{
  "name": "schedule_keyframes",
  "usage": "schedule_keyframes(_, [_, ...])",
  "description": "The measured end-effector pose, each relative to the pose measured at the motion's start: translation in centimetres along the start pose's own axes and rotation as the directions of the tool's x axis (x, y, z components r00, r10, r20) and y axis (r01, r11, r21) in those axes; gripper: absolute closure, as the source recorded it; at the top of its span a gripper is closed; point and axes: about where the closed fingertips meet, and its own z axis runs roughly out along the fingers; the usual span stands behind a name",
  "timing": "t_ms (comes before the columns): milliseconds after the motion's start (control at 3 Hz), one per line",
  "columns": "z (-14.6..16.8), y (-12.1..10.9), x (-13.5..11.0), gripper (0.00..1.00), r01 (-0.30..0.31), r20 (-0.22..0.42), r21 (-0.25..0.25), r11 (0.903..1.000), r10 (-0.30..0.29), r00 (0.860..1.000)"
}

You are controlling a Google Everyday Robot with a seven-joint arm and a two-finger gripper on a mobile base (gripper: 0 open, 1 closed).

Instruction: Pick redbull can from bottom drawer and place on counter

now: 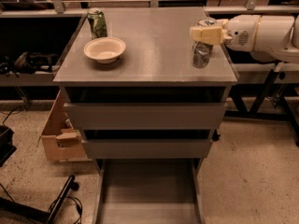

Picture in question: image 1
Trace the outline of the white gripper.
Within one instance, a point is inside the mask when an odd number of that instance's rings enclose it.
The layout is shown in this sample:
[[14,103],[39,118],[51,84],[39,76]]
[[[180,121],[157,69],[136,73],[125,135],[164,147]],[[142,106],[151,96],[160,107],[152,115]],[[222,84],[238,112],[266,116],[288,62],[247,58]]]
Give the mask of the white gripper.
[[194,41],[208,45],[219,45],[227,40],[225,42],[227,48],[251,52],[254,50],[260,18],[260,15],[238,15],[230,20],[217,20],[219,26],[193,26],[190,28],[190,37]]

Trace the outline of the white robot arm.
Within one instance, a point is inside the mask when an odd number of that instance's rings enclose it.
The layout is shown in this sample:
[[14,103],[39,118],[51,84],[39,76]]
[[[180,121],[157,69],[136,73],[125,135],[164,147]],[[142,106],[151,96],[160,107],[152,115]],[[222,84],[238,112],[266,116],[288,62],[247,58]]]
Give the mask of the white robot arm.
[[298,18],[292,15],[238,15],[230,20],[206,18],[190,28],[190,37],[207,45],[224,44],[250,52],[255,60],[299,63]]

